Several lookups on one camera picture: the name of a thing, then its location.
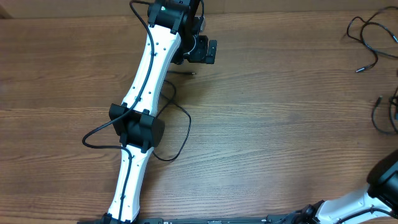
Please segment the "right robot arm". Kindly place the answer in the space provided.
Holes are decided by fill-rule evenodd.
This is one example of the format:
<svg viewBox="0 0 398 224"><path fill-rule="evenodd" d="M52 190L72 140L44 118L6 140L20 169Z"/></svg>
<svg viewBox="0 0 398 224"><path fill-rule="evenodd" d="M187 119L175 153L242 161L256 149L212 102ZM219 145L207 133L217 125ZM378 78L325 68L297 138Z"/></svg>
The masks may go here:
<svg viewBox="0 0 398 224"><path fill-rule="evenodd" d="M397 218L397 151L370 171L367 185L335 200L308 205L294 223L362 223L374 218Z"/></svg>

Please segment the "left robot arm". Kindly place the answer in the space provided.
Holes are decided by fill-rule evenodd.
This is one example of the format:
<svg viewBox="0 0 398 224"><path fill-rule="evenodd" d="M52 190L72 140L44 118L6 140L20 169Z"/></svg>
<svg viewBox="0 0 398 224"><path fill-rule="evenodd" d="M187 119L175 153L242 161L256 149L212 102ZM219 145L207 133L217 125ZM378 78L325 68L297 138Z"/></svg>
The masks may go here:
<svg viewBox="0 0 398 224"><path fill-rule="evenodd" d="M213 64L217 41L202 35L204 2L154 1L148 7L146 45L136 76L120 105L109 117L121 143L121 167L113 202L102 223L133 223L147 162L162 139L165 124L158 117L162 85L171 63Z"/></svg>

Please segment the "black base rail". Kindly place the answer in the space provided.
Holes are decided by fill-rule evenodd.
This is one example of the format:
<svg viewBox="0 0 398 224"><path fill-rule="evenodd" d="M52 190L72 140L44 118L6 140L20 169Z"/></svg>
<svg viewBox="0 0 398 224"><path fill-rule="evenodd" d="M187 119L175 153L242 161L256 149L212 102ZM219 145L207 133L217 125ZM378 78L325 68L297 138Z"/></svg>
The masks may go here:
<svg viewBox="0 0 398 224"><path fill-rule="evenodd" d="M134 221L125 221L121 223L132 224L283 224L295 223L298 212L283 215L267 215L261 218L189 218L189 219L171 219L162 218L136 219Z"/></svg>

